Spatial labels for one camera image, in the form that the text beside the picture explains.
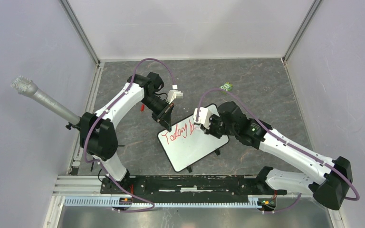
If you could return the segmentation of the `small white whiteboard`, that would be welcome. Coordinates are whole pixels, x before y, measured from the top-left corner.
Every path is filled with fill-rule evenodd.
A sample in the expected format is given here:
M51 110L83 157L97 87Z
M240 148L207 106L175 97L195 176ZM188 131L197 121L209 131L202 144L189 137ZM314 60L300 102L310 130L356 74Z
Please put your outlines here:
M205 134L194 124L193 115L173 124L171 131L160 131L157 139L175 172L191 167L230 141L226 135L218 139Z

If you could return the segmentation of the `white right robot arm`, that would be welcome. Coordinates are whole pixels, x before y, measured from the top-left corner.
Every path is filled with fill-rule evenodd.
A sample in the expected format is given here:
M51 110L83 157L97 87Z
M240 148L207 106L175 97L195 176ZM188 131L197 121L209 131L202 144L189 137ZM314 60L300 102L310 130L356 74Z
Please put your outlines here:
M343 201L349 199L347 193L353 188L353 175L348 159L342 156L333 159L290 140L270 124L248 118L233 101L221 104L216 113L205 107L196 109L193 119L204 134L218 139L233 136L241 144L274 155L299 170L264 167L255 181L258 192L285 190L312 195L331 210L339 210Z

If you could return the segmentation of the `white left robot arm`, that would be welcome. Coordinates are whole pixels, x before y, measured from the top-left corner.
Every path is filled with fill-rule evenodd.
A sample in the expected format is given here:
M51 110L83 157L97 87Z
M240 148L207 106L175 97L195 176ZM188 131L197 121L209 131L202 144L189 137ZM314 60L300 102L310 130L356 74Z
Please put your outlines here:
M152 118L157 123L171 131L174 104L157 95L163 87L164 82L157 73L131 76L116 97L95 113L84 113L78 123L79 143L84 155L90 154L103 165L118 193L130 189L130 180L126 178L129 171L116 153L119 147L116 128L130 109L141 102L152 111Z

